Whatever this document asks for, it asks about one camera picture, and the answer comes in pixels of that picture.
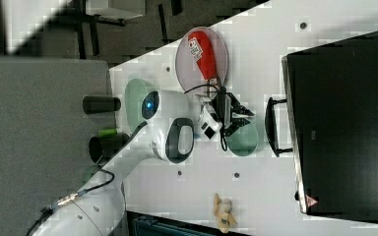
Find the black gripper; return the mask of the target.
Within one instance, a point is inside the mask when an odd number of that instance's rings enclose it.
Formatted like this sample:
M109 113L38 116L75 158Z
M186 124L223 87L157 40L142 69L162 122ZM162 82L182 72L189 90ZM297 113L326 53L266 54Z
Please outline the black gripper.
M213 99L213 108L222 123L220 135L223 138L230 137L239 128L250 124L246 118L233 118L232 114L254 116L254 113L242 105L235 95L228 92L225 87L219 88Z

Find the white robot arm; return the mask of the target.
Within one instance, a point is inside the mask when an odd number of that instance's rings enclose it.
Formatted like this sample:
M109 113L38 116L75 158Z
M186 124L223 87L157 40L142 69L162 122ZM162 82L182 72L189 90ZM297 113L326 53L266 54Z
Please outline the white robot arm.
M77 192L42 211L26 236L110 236L126 211L124 179L144 160L182 163L195 141L232 135L253 114L225 88L213 98L165 89L149 92L140 105L143 122Z

